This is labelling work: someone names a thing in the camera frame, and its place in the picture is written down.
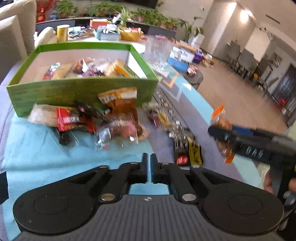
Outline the person right hand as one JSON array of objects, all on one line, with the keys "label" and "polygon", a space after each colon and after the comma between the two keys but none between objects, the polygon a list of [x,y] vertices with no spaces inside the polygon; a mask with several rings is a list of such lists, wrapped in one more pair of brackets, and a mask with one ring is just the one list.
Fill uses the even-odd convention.
[{"label": "person right hand", "polygon": [[[270,173],[270,171],[268,171],[265,175],[265,178],[264,178],[263,189],[268,191],[271,194],[275,194],[274,190],[272,188],[272,182],[273,182],[273,180],[271,177],[271,173]],[[295,185],[296,185],[295,178],[292,178],[288,184],[288,191],[285,192],[285,194],[295,193]]]}]

